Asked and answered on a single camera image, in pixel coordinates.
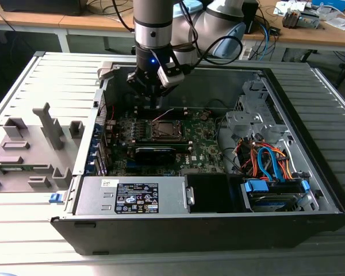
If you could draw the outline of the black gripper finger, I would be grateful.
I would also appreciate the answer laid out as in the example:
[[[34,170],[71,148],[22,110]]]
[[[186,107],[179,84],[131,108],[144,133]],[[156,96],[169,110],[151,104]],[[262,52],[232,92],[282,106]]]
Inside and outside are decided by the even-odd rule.
[[[151,109],[156,109],[158,98],[161,96],[161,84],[157,78],[140,75],[135,71],[127,76],[128,85],[142,98],[146,98]]]
[[[166,97],[169,93],[171,93],[177,85],[171,86],[171,87],[164,87],[163,85],[160,85],[158,87],[158,97]]]

